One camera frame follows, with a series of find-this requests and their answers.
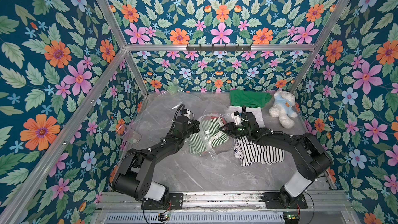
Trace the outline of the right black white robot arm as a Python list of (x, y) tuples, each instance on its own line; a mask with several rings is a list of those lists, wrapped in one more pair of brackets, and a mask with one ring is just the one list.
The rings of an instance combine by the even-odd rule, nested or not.
[(283, 207), (294, 204), (304, 191), (332, 165), (332, 159), (311, 133), (302, 135), (286, 134), (259, 127), (253, 113), (242, 107), (241, 113), (235, 112), (238, 119), (221, 126), (219, 130), (227, 136), (246, 138), (252, 144), (278, 148), (291, 153), (296, 172), (281, 187), (279, 197), (275, 199)]

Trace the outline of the clear plastic vacuum bag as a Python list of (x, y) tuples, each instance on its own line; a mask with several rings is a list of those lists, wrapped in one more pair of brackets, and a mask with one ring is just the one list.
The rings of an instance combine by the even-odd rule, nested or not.
[(130, 149), (119, 162), (136, 168), (142, 166), (147, 158), (153, 163), (158, 163), (178, 153), (187, 139), (193, 154), (208, 152), (214, 157), (215, 147), (226, 143), (230, 138), (237, 139), (247, 135), (247, 129), (241, 123), (240, 113), (233, 113), (232, 119), (232, 122), (227, 122), (226, 116), (219, 113), (206, 114), (196, 119), (193, 111), (180, 103), (170, 129), (159, 143), (146, 149)]

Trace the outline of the black white striped garment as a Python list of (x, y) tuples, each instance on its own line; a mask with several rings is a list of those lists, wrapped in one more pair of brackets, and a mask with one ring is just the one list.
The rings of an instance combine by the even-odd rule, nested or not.
[(240, 160), (241, 166), (247, 167), (253, 164), (272, 165), (284, 162), (284, 151), (271, 147), (261, 146), (247, 140), (246, 137), (236, 139), (233, 149), (234, 155)]

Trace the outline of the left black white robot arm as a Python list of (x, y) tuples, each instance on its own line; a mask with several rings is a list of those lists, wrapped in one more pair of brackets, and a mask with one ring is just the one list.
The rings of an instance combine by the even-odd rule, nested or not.
[(165, 204), (169, 200), (169, 188), (153, 181), (155, 166), (178, 153), (184, 147), (185, 140), (199, 131), (200, 122), (194, 118), (193, 112), (180, 104), (168, 133), (160, 138), (159, 143), (126, 152), (110, 180), (112, 190), (137, 201), (152, 200)]

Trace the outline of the green t-shirt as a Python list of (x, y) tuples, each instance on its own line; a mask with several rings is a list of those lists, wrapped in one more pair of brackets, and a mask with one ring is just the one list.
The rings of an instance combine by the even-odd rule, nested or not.
[(230, 91), (230, 104), (232, 106), (246, 106), (250, 108), (263, 108), (272, 98), (268, 92), (253, 92), (244, 90)]

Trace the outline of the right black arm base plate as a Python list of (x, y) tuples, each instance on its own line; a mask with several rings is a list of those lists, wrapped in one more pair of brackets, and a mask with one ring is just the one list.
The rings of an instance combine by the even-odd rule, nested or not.
[(287, 193), (265, 192), (261, 199), (267, 209), (308, 209), (308, 204), (303, 194), (291, 198)]

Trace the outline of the green white striped garment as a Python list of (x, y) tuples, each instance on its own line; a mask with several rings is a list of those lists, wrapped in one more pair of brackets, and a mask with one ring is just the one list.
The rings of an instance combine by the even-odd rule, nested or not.
[(226, 143), (229, 137), (220, 131), (225, 124), (224, 118), (216, 116), (205, 116), (200, 120), (200, 131), (189, 137), (190, 153), (200, 155)]

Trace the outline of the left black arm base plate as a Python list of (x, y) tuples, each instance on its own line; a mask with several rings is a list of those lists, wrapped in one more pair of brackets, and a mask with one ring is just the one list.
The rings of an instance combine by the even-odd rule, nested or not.
[(181, 210), (183, 193), (167, 193), (160, 201), (146, 199), (142, 202), (141, 210)]

